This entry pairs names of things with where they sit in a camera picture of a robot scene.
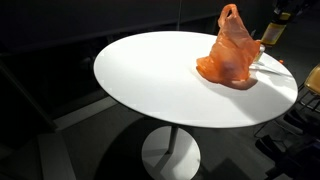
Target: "table top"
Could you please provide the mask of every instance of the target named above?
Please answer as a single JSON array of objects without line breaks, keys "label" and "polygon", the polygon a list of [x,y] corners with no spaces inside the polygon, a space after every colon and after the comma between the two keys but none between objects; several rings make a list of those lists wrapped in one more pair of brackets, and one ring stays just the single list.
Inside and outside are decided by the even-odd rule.
[{"label": "table top", "polygon": [[256,125],[286,112],[298,90],[292,74],[263,53],[250,66],[257,83],[237,90],[202,78],[196,59],[207,56],[216,36],[162,31],[120,39],[94,63],[101,87],[125,106],[160,120],[207,128]]}]

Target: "plastic bag handle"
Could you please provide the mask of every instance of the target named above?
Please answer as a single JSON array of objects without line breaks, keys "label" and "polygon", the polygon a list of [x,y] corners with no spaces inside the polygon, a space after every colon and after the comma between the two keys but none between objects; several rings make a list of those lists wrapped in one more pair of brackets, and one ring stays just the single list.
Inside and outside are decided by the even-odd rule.
[{"label": "plastic bag handle", "polygon": [[237,9],[237,6],[235,4],[226,5],[222,9],[221,14],[220,14],[220,18],[218,20],[218,24],[219,24],[220,28],[223,27],[224,23],[226,22],[226,19],[228,18],[227,16],[228,16],[230,11],[231,11],[230,16],[232,16],[232,17],[239,16],[238,9]]}]

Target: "white round table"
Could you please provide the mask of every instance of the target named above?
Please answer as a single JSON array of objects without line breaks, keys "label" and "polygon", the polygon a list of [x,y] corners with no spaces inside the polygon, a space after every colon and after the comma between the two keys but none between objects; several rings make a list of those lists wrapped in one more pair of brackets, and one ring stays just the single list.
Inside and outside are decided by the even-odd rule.
[{"label": "white round table", "polygon": [[[202,78],[196,59],[207,56],[215,40],[213,35],[178,31],[129,36],[99,53],[94,73],[115,100],[177,125],[252,126],[282,115],[294,104],[298,95],[295,79],[265,53],[250,67],[257,83],[248,90]],[[197,143],[182,129],[173,128],[171,139],[169,136],[170,127],[163,127],[147,137],[142,150],[147,171],[155,179],[191,179],[200,163]],[[166,153],[170,141],[175,150]]]}]

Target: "table base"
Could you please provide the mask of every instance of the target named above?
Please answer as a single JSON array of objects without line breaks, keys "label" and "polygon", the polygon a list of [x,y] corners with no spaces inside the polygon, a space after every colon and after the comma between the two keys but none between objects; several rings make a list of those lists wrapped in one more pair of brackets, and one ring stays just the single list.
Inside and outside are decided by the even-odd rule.
[{"label": "table base", "polygon": [[171,127],[154,130],[142,147],[142,161],[154,179],[190,180],[200,166],[200,150],[193,137],[178,128],[173,152],[168,152]]}]

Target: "orange plastic bag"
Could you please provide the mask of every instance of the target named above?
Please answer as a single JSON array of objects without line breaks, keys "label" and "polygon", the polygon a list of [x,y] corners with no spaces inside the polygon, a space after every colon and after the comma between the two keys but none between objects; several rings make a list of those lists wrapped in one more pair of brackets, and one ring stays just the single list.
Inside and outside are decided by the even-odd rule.
[{"label": "orange plastic bag", "polygon": [[213,83],[247,80],[249,66],[259,54],[260,41],[251,38],[235,4],[223,8],[218,24],[220,31],[209,56],[197,59],[198,72]]}]

